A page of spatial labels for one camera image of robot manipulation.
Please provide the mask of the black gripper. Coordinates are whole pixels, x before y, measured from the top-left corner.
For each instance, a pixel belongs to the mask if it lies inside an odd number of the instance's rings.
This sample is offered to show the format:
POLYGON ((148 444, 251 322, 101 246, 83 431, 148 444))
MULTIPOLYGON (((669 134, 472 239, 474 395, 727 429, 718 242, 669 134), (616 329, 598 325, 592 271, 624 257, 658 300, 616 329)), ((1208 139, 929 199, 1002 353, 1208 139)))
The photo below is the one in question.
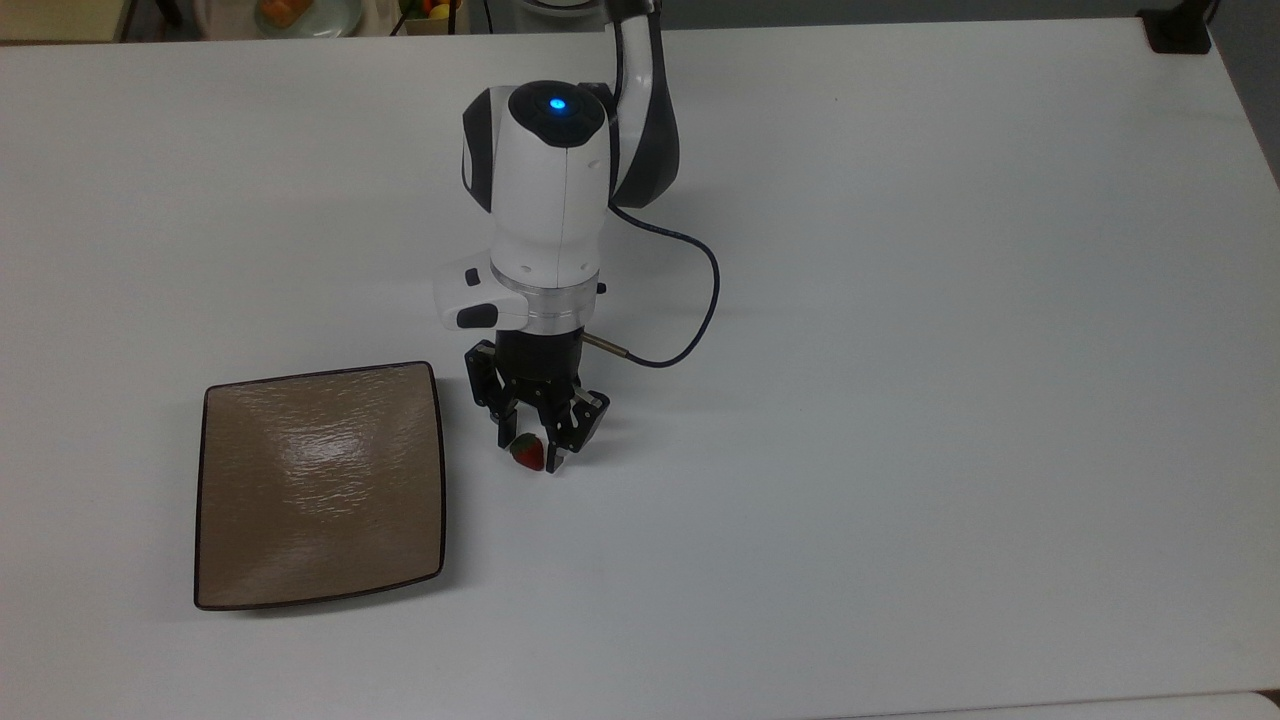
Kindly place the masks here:
POLYGON ((531 334, 498 331, 463 356, 474 402, 495 423, 497 443, 508 448, 517 436, 517 400, 535 401, 547 433, 544 471, 554 474, 567 454, 594 437, 611 398, 580 386, 584 331, 531 334))

